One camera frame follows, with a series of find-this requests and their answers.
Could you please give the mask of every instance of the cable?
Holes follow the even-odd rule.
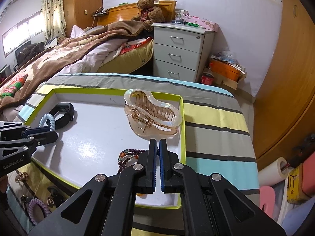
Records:
[[[32,224],[34,226],[38,224],[38,222],[35,220],[35,217],[34,217],[35,205],[38,205],[40,207],[40,209],[43,212],[44,218],[47,217],[51,213],[47,205],[43,203],[41,200],[39,200],[38,198],[31,199],[30,203],[28,204],[27,211],[28,211],[29,218],[32,221]]]
[[[50,113],[47,113],[42,117],[39,126],[43,127],[47,119],[50,121],[50,131],[54,131],[56,129],[56,123],[54,117]]]
[[[97,15],[97,12],[98,12],[98,10],[99,10],[99,9],[101,9],[101,8],[103,8],[103,7],[99,7],[99,8],[97,9],[97,11],[95,12],[95,15],[94,15],[94,19],[93,19],[93,23],[92,23],[91,28],[92,28],[92,27],[93,27],[93,25],[94,25],[94,21],[95,21],[95,17],[96,17],[96,15]]]

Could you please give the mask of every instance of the screw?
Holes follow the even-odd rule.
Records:
[[[134,170],[141,170],[143,168],[142,164],[134,164],[133,169]]]
[[[95,180],[97,181],[97,182],[102,182],[102,181],[104,181],[105,180],[105,175],[103,175],[103,174],[98,174],[98,175],[96,175],[96,177],[95,177]]]
[[[176,170],[181,170],[181,169],[183,169],[184,168],[184,165],[182,165],[182,163],[176,163],[175,165],[174,165],[174,169],[176,169]]]
[[[214,181],[220,181],[222,179],[221,175],[218,173],[213,174],[211,177]]]

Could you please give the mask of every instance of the brown teddy bear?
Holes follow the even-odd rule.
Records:
[[[154,0],[139,0],[137,8],[141,10],[141,15],[137,15],[131,20],[144,21],[150,27],[152,23],[165,21],[161,8],[154,6]]]

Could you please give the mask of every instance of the blue coil hair tie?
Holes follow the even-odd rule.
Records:
[[[39,126],[43,127],[46,120],[50,121],[50,131],[54,131],[56,128],[56,123],[55,123],[54,117],[50,113],[47,113],[42,117],[42,119],[40,120]]]

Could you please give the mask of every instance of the pink object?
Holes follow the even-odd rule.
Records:
[[[217,32],[219,29],[219,25],[217,23],[214,23],[214,22],[209,21],[207,19],[202,19],[202,18],[199,18],[196,16],[188,15],[187,16],[187,22],[198,24],[199,26],[202,26],[206,29],[209,29],[209,30],[212,30],[215,32]]]
[[[315,195],[315,153],[303,162],[302,191],[308,195]]]
[[[272,187],[262,186],[259,189],[259,208],[271,218],[275,206],[276,194]]]

